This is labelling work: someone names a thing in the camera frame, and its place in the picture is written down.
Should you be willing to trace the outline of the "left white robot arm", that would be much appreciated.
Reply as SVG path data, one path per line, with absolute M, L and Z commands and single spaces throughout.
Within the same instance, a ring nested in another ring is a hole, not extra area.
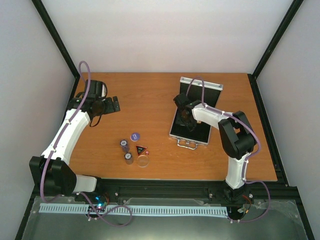
M 74 97 L 67 105 L 65 118 L 51 144 L 40 156 L 33 156 L 29 167 L 40 196 L 70 195 L 86 192 L 92 201 L 103 198 L 104 188 L 97 184 L 98 178 L 75 174 L 69 167 L 72 152 L 86 126 L 92 127 L 94 117 L 120 111 L 117 96 L 105 99 L 82 99 Z

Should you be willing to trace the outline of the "aluminium poker case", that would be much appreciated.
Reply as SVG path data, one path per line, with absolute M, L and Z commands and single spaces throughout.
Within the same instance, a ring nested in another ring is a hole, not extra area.
M 220 98 L 224 86 L 220 83 L 202 81 L 182 76 L 179 80 L 179 94 L 185 93 L 191 101 L 183 110 L 192 113 L 197 121 L 197 127 L 193 131 L 188 131 L 184 126 L 178 124 L 178 113 L 176 112 L 171 124 L 169 136 L 176 139 L 177 146 L 196 150 L 199 145 L 207 146 L 210 141 L 212 128 L 218 128 L 213 114 L 205 111 L 205 107 L 214 108 Z

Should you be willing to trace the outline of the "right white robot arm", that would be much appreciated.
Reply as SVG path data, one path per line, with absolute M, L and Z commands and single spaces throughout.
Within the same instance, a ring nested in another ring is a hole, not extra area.
M 225 178 L 226 186 L 221 194 L 228 202 L 234 202 L 244 192 L 247 165 L 255 145 L 260 142 L 244 112 L 225 112 L 199 100 L 190 101 L 186 96 L 173 101 L 181 115 L 182 125 L 190 132 L 199 122 L 206 123 L 219 130 L 221 144 L 228 156 L 228 170 Z

